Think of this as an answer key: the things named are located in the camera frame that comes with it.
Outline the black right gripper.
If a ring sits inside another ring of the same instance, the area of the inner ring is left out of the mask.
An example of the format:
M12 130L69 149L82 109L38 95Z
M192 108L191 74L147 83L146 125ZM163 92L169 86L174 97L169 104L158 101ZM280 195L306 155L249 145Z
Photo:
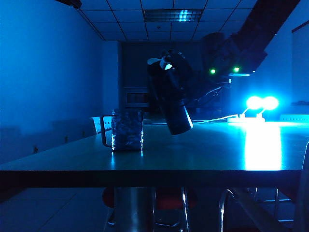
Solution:
M186 106L201 98L230 87L231 77L211 67L194 71L182 53L169 50L166 53L166 103Z

